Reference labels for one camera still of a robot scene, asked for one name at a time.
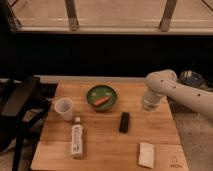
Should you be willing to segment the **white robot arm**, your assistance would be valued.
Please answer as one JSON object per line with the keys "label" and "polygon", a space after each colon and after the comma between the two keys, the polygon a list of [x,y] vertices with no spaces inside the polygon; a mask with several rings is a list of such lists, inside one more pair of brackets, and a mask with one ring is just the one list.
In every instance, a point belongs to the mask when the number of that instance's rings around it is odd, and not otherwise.
{"label": "white robot arm", "polygon": [[178,83],[173,70],[149,73],[145,85],[147,89],[142,99],[145,110],[155,110],[161,99],[167,96],[213,122],[213,93]]}

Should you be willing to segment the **dark round robot base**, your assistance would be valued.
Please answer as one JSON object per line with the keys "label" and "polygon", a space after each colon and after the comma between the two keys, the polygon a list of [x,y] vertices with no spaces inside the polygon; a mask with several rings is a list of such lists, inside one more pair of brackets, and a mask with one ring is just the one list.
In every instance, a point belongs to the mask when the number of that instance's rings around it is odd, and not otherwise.
{"label": "dark round robot base", "polygon": [[207,82],[206,79],[199,73],[192,70],[184,70],[181,72],[179,77],[179,82],[181,84],[198,88],[198,89],[206,89]]}

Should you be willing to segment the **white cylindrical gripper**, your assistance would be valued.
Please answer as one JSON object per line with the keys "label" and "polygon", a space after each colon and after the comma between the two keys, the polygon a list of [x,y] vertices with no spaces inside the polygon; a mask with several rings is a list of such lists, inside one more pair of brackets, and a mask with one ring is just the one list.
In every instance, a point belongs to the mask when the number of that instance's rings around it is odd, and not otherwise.
{"label": "white cylindrical gripper", "polygon": [[159,106],[162,98],[162,94],[147,89],[142,98],[142,108],[146,111],[153,111]]}

